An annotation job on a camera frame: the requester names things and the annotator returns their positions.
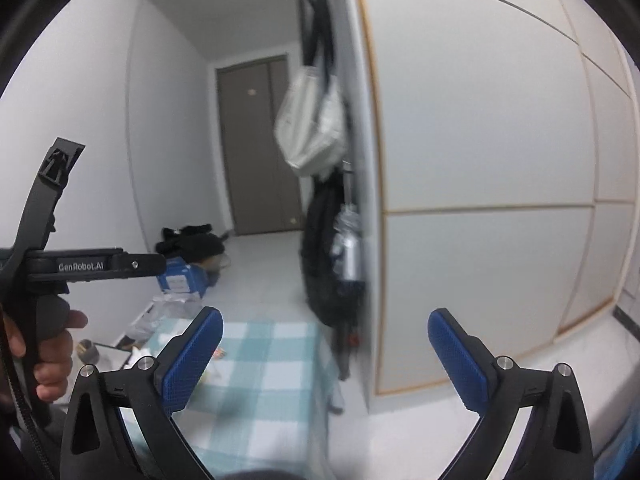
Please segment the table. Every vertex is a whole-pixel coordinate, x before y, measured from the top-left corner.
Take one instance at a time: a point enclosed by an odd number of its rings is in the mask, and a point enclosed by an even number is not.
[[[189,320],[166,319],[145,346],[157,356]],[[328,410],[338,369],[316,323],[231,322],[187,407],[173,415],[209,472],[272,468],[335,480],[328,465]],[[149,456],[132,411],[132,442]]]

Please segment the blue box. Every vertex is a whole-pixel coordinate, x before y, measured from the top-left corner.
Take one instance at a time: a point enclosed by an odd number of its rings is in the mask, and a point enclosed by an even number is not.
[[[209,277],[202,267],[187,264],[182,258],[177,257],[166,261],[166,271],[158,276],[158,283],[165,292],[174,294],[197,292],[202,297],[209,286]]]

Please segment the doorframe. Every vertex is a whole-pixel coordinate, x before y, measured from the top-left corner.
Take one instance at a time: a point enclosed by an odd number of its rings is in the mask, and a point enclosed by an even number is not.
[[[241,66],[251,66],[265,62],[266,60],[286,59],[289,69],[289,80],[293,79],[298,69],[302,66],[302,50],[296,41],[280,46],[254,50],[245,54],[228,56],[223,59],[211,61],[207,67],[207,85],[209,88],[209,127],[213,170],[215,177],[215,187],[218,191],[218,203],[220,214],[225,231],[234,230],[234,219],[231,209],[231,199],[228,179],[226,176],[226,165],[222,145],[222,124],[220,121],[220,110],[218,108],[218,73],[239,68]],[[299,178],[300,183],[300,203],[303,214],[311,199],[313,183],[311,178]]]

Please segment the brown door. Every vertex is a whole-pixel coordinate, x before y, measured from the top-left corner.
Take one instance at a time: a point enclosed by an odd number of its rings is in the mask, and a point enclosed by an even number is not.
[[[273,137],[286,59],[218,72],[220,129],[236,234],[300,228],[300,185]]]

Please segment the human hand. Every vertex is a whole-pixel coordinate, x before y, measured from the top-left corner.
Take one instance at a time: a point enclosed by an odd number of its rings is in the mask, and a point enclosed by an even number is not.
[[[87,317],[79,310],[70,310],[65,328],[84,328]],[[9,340],[11,353],[18,358],[24,357],[26,347],[22,334],[11,318],[4,316],[4,329]],[[67,377],[71,373],[71,354],[73,340],[67,330],[52,339],[42,341],[38,345],[38,354],[42,362],[33,368],[33,375],[38,381],[36,394],[45,402],[58,400],[66,393]]]

